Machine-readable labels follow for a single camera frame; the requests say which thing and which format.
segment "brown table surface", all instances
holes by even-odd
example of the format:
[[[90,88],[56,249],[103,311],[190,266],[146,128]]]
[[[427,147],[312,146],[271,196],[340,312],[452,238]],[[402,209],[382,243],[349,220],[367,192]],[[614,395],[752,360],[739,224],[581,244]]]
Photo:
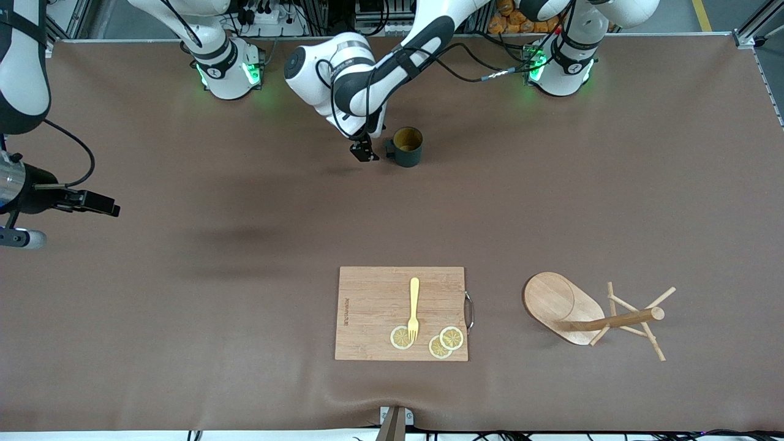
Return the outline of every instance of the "brown table surface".
[[[561,99],[433,66],[389,103],[387,134],[426,139],[402,169],[356,162],[284,84],[293,47],[223,102],[176,44],[56,46],[50,118],[122,215],[21,217],[49,245],[0,250],[1,430],[353,427],[390,404],[442,430],[784,429],[784,133],[750,51],[608,38]],[[9,149],[86,167],[46,126]],[[335,361],[341,265],[466,267],[470,361]],[[559,339],[521,302],[542,271],[605,311],[607,281],[638,306],[675,285],[668,361],[618,330]]]

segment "cutting board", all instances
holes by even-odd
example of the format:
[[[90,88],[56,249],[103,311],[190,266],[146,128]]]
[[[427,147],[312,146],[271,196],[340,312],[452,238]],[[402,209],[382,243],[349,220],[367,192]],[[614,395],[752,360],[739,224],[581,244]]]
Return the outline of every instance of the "cutting board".
[[[390,334],[408,324],[409,281],[419,278],[419,336],[405,350]],[[468,361],[463,305],[466,276],[460,267],[341,267],[335,359],[378,361]],[[430,339],[447,326],[463,332],[463,346],[445,359],[430,354]]]

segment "yellow fork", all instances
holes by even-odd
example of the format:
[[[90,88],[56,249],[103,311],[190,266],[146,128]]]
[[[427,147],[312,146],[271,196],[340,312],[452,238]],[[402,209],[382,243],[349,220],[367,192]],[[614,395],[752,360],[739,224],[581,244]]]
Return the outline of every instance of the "yellow fork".
[[[411,277],[411,318],[408,319],[408,340],[412,343],[419,335],[419,320],[416,319],[417,302],[419,302],[419,279]]]

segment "mug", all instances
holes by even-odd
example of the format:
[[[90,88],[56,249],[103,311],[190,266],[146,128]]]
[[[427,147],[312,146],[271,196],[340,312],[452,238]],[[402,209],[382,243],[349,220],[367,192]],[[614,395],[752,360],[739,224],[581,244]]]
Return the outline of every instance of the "mug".
[[[401,167],[413,167],[422,158],[422,132],[414,127],[403,127],[385,143],[387,158],[394,159]]]

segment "metal handle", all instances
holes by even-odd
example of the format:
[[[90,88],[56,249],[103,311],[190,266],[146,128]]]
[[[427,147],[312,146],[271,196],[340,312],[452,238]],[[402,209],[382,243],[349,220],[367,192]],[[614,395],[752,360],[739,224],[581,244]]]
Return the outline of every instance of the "metal handle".
[[[470,322],[466,327],[466,335],[470,335],[471,328],[474,327],[474,301],[471,300],[471,296],[468,295],[468,291],[466,291],[466,301],[468,302],[468,311],[470,312]]]

